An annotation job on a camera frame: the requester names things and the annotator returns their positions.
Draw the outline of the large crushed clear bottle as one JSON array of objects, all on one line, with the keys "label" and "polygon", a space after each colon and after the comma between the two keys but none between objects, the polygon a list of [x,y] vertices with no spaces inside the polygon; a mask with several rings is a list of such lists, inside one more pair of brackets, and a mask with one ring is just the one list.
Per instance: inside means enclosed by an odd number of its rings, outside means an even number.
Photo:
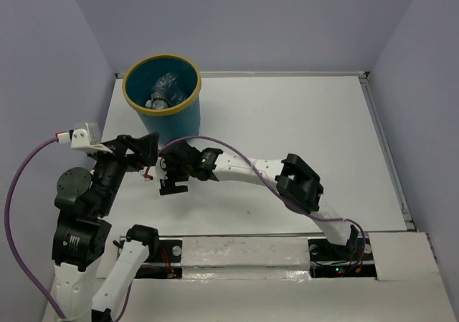
[{"label": "large crushed clear bottle", "polygon": [[188,98],[188,92],[175,72],[168,72],[155,82],[145,107],[152,110],[165,110],[174,107]]}]

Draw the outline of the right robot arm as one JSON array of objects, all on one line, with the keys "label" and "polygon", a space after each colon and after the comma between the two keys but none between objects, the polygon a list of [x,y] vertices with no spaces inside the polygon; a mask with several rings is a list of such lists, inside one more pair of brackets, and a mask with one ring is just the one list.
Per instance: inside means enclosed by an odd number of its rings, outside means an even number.
[{"label": "right robot arm", "polygon": [[265,186],[287,209],[313,220],[335,257],[346,259],[364,251],[361,227],[328,203],[320,176],[298,155],[264,160],[248,158],[234,149],[198,150],[186,141],[175,141],[160,150],[155,172],[162,196],[186,192],[189,179]]}]

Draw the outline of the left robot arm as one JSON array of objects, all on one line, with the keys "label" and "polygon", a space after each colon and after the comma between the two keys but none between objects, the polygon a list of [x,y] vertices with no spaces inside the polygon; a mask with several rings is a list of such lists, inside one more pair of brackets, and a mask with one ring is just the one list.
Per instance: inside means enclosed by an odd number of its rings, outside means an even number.
[{"label": "left robot arm", "polygon": [[157,133],[140,138],[121,135],[100,142],[85,128],[61,132],[59,143],[95,160],[92,171],[67,170],[57,182],[55,206],[60,214],[52,243],[56,301],[60,321],[115,321],[115,313],[136,273],[158,254],[158,230],[139,224],[126,233],[120,257],[98,291],[96,274],[111,225],[105,221],[128,172],[156,164]]}]

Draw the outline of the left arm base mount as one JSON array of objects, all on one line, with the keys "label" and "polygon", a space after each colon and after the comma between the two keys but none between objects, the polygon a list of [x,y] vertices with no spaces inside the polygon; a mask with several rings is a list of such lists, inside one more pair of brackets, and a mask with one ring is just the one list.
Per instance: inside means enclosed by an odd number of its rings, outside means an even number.
[{"label": "left arm base mount", "polygon": [[182,277],[182,240],[159,240],[158,251],[138,269],[135,279],[175,280]]}]

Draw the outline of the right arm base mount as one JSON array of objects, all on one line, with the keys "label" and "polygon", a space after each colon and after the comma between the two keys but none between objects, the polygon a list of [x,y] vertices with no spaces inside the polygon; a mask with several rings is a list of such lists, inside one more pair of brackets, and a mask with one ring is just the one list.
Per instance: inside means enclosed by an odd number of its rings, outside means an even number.
[{"label": "right arm base mount", "polygon": [[376,278],[372,246],[369,238],[358,239],[356,251],[348,253],[325,238],[308,240],[309,274],[312,278]]}]

